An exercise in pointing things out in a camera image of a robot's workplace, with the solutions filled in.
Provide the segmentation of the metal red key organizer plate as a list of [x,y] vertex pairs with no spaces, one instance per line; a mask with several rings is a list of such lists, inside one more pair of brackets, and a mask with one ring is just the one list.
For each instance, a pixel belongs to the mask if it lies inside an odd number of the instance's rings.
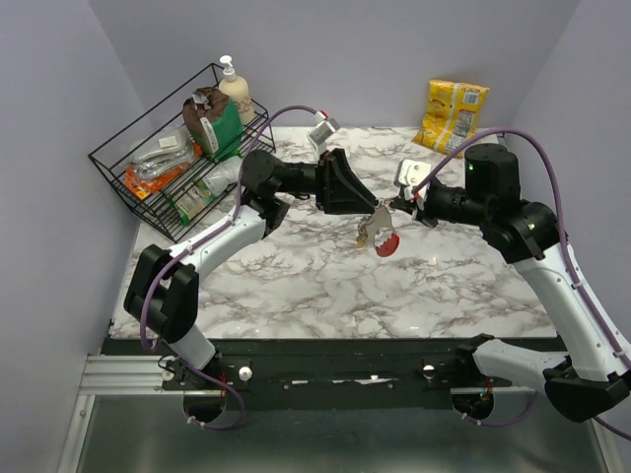
[[360,221],[355,241],[358,248],[371,247],[381,258],[395,254],[400,237],[393,227],[390,211],[384,204],[378,205],[373,214]]

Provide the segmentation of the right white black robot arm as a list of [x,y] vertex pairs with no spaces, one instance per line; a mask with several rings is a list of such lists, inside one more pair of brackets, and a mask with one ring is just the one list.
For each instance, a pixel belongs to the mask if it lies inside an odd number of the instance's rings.
[[424,195],[400,190],[390,207],[434,227],[440,221],[470,225],[526,280],[543,305],[566,350],[539,352],[480,334],[456,348],[449,373],[467,386],[499,377],[547,397],[566,419],[582,423],[630,394],[630,370],[621,360],[629,348],[621,334],[608,341],[611,320],[598,324],[581,294],[591,289],[571,278],[576,271],[569,243],[559,236],[548,206],[522,199],[517,156],[499,144],[478,144],[464,153],[464,185],[432,178]]

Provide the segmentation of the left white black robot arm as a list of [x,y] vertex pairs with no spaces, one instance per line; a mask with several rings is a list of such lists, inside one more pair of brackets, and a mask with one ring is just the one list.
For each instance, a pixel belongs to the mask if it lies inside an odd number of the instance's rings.
[[139,256],[123,307],[186,362],[185,378],[198,389],[219,374],[215,346],[196,324],[200,283],[245,247],[265,239],[284,220],[286,193],[315,198],[327,215],[372,215],[377,197],[350,169],[341,149],[314,164],[284,163],[255,150],[242,161],[235,208],[205,231],[170,249],[154,244]]

